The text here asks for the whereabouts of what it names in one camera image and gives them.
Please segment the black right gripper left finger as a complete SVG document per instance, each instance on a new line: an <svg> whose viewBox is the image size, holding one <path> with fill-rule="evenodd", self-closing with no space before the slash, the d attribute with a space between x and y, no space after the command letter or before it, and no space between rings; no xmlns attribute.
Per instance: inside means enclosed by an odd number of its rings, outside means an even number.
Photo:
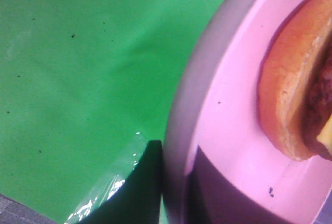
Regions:
<svg viewBox="0 0 332 224"><path fill-rule="evenodd" d="M162 142L152 140L133 171L100 206L92 201L70 214L66 223L159 223Z"/></svg>

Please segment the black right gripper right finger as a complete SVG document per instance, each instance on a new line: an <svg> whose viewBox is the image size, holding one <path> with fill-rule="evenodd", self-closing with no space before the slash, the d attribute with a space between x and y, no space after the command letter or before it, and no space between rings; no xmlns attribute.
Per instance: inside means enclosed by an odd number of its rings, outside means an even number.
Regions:
<svg viewBox="0 0 332 224"><path fill-rule="evenodd" d="M314 223L307 164L279 153L212 159L199 147L190 179L188 223Z"/></svg>

